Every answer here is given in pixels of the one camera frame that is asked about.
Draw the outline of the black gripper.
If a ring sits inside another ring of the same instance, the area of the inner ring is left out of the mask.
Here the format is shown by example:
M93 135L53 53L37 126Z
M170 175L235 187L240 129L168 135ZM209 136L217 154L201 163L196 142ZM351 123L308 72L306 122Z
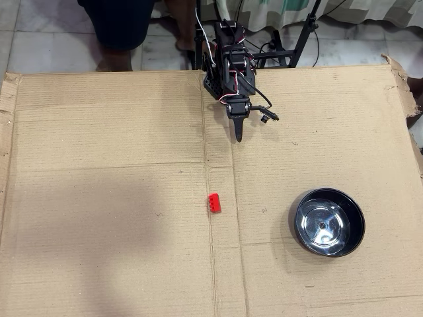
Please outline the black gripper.
M240 143L243 138L244 119L250 114L250 98L245 96L229 97L226 100L226 111L233 124L235 140Z

